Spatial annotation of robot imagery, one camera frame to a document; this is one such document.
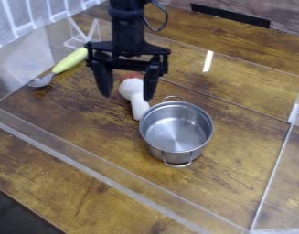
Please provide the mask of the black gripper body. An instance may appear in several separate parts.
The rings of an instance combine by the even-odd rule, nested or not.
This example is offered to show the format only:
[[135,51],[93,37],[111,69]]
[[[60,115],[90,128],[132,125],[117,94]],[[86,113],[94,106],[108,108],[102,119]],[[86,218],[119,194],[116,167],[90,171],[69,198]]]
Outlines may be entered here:
[[143,20],[116,20],[111,22],[111,40],[89,41],[86,66],[92,72],[113,69],[145,71],[155,70],[159,75],[168,72],[171,50],[149,44],[144,37]]

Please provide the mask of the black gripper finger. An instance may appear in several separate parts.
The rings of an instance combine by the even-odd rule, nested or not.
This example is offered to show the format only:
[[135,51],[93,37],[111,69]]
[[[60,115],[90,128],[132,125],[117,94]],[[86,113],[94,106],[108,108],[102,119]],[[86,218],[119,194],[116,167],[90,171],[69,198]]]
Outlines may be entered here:
[[160,78],[161,66],[159,63],[151,63],[144,75],[143,97],[145,101],[152,99],[155,89]]
[[112,68],[104,61],[93,60],[90,70],[100,94],[108,97],[113,88]]

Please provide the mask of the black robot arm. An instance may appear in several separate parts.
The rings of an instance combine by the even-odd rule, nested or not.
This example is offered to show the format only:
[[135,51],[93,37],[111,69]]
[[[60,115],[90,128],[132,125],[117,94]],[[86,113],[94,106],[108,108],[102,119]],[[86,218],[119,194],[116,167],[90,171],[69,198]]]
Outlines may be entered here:
[[152,99],[159,78],[168,72],[168,48],[149,44],[144,39],[144,27],[159,32],[159,28],[149,26],[144,17],[144,5],[152,3],[164,11],[164,20],[168,14],[156,0],[109,0],[108,14],[111,15],[112,40],[86,42],[86,66],[92,70],[100,94],[109,96],[113,87],[112,71],[144,71],[143,98]]

